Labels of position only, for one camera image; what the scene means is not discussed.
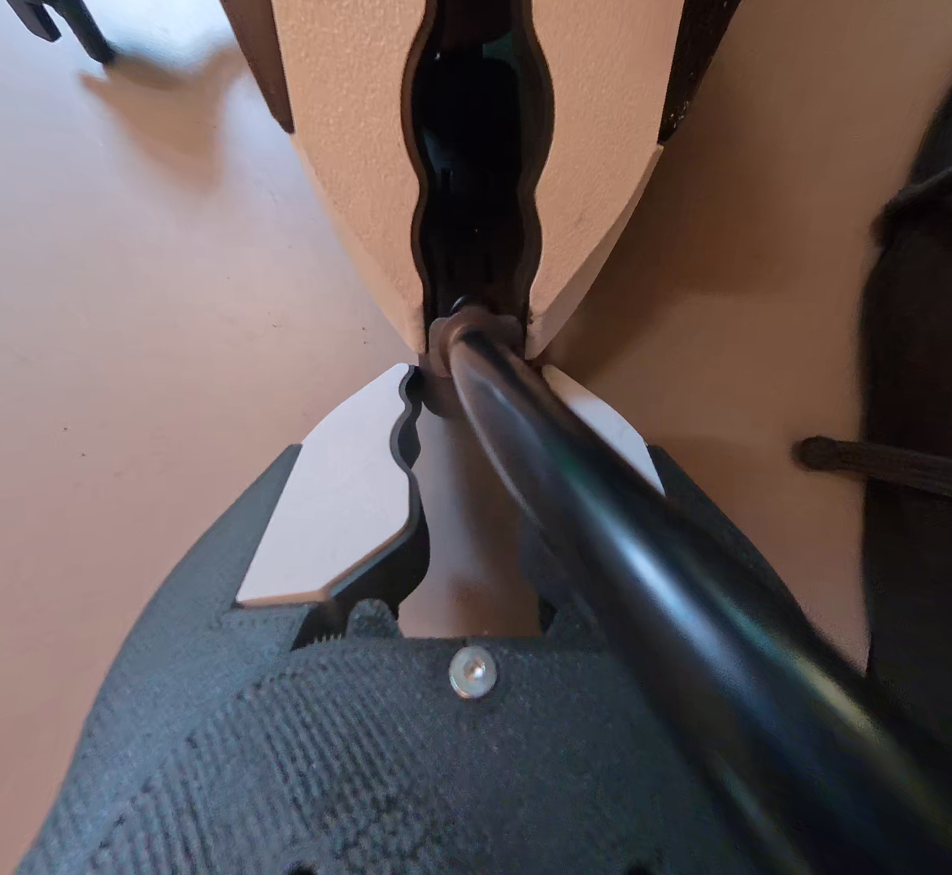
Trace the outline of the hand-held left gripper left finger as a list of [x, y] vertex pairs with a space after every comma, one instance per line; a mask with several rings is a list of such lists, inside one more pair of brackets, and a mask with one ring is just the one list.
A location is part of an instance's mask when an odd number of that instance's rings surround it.
[[241, 607], [400, 604], [429, 567], [412, 466], [420, 454], [419, 369], [399, 363], [305, 436], [244, 574]]

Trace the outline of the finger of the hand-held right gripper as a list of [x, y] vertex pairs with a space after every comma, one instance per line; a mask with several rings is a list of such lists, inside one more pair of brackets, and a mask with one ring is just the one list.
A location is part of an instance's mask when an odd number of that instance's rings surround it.
[[424, 351], [411, 229], [419, 180], [404, 76], [425, 0], [271, 0], [293, 137], [351, 262], [413, 353]]
[[660, 157], [684, 0], [531, 0], [553, 86], [536, 188], [541, 259], [527, 356], [553, 340], [604, 266]]

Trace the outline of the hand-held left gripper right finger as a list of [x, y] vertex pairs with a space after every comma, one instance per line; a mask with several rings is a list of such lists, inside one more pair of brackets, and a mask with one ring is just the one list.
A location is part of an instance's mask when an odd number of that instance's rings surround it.
[[664, 488], [641, 434], [612, 406], [554, 366], [541, 375], [554, 394], [661, 495]]

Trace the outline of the black power strip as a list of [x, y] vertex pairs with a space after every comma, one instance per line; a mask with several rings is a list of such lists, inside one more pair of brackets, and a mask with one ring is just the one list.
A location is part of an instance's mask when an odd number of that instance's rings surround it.
[[541, 261], [535, 195], [553, 114], [551, 76], [536, 52], [424, 50], [411, 120], [422, 163], [413, 242], [426, 334], [475, 305], [517, 321], [526, 338]]

